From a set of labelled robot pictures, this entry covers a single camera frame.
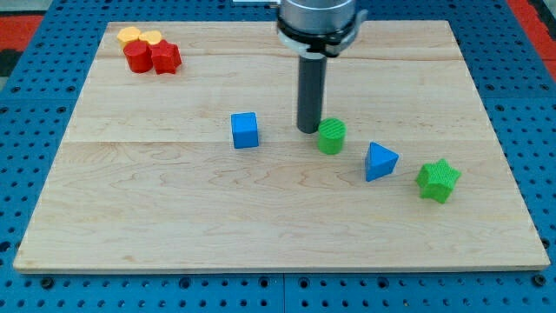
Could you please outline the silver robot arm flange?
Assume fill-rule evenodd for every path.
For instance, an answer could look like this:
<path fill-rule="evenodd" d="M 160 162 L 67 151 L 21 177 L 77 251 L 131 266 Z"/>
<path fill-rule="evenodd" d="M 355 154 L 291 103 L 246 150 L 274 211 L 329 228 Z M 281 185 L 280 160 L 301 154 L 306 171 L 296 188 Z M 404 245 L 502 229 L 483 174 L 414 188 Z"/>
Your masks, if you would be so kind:
<path fill-rule="evenodd" d="M 355 0 L 282 0 L 277 11 L 279 40 L 300 57 L 337 57 L 357 38 L 367 11 Z"/>

